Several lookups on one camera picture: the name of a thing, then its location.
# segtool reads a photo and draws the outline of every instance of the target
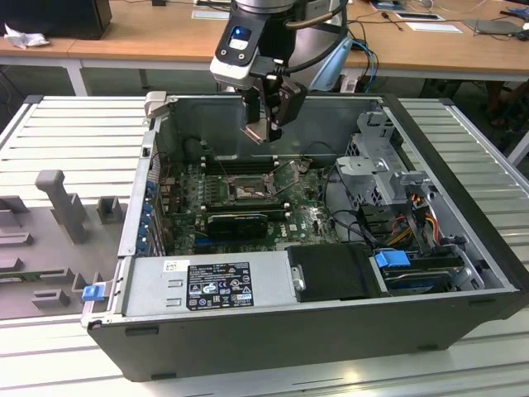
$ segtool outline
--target blue latch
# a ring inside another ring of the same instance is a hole
[[[104,285],[89,285],[84,287],[82,299],[84,302],[105,300],[105,297],[103,296],[104,292]]]
[[[374,256],[379,267],[411,266],[404,251],[381,251]]]

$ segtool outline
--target white paper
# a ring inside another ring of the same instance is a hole
[[[442,33],[463,33],[454,25],[440,23],[406,22],[414,31],[440,31]]]
[[[6,27],[6,34],[3,35],[3,38],[15,47],[20,47],[25,50],[27,47],[35,47],[50,43],[41,33],[22,33],[21,31],[11,29],[8,25],[4,24],[4,26]]]

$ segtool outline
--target black plastic cover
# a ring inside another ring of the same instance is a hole
[[[287,248],[291,267],[301,268],[306,289],[300,302],[376,298],[380,290],[364,244],[319,244]]]

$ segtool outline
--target desk leg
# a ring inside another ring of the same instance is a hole
[[[68,72],[69,81],[74,88],[75,95],[87,97],[88,90],[86,85],[84,85],[83,75],[81,74],[81,62],[79,60],[65,60],[63,67]]]
[[[143,89],[149,89],[149,80],[147,79],[147,71],[145,69],[138,69],[140,72],[141,87]]]
[[[529,131],[526,132],[526,135],[523,136],[522,140],[518,142],[516,147],[512,149],[511,154],[508,156],[507,160],[511,162],[515,167],[520,164],[520,161],[527,155],[529,152]]]

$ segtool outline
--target power supply label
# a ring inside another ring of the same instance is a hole
[[[250,263],[190,265],[186,306],[189,310],[242,308],[254,305]]]

